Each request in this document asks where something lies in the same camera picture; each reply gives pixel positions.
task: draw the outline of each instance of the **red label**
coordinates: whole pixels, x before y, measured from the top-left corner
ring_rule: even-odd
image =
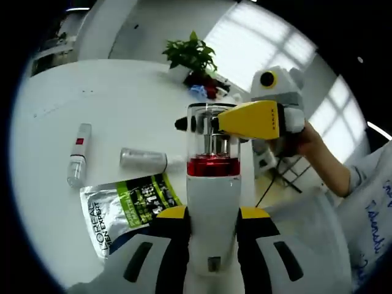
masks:
[[[76,139],[76,145],[83,145],[83,141],[84,141],[85,139],[83,139],[83,138],[77,138]]]

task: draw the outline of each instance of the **red object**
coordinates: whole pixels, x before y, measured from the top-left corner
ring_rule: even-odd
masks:
[[[85,139],[83,139],[83,138],[77,138],[76,139],[76,145],[83,145],[83,141],[84,141]]]
[[[219,157],[215,155],[197,156],[187,163],[190,176],[236,176],[239,175],[238,158]]]

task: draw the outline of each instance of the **black knob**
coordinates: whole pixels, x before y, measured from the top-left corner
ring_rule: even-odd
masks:
[[[272,74],[272,72],[265,72],[262,74],[262,76],[260,77],[260,83],[264,86],[264,87],[270,87],[273,85],[275,81],[275,77]]]

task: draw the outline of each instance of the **black cable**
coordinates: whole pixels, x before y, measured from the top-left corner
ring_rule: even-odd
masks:
[[[262,196],[262,197],[260,198],[260,200],[257,202],[257,204],[256,204],[255,207],[258,207],[258,205],[259,205],[260,202],[264,199],[264,197],[265,197],[265,195],[267,194],[267,192],[270,190],[272,184],[275,182],[276,176],[279,174],[278,168],[279,168],[279,164],[281,163],[282,159],[283,159],[283,157],[279,158],[279,161],[277,162],[277,165],[276,165],[276,168],[275,168],[275,169],[276,169],[276,172],[275,172],[275,174],[274,174],[273,177],[272,177],[271,183],[269,184],[267,190],[264,192],[263,196]]]

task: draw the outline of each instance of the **yellow panel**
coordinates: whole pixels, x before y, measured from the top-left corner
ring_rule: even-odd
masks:
[[[185,215],[185,209],[185,205],[167,208],[158,214],[158,217],[166,219],[183,219]]]
[[[245,138],[279,138],[277,103],[272,100],[243,103],[218,114],[219,128]]]
[[[270,215],[261,208],[246,206],[241,206],[241,215],[243,216],[243,219],[262,219],[264,217],[270,217]]]

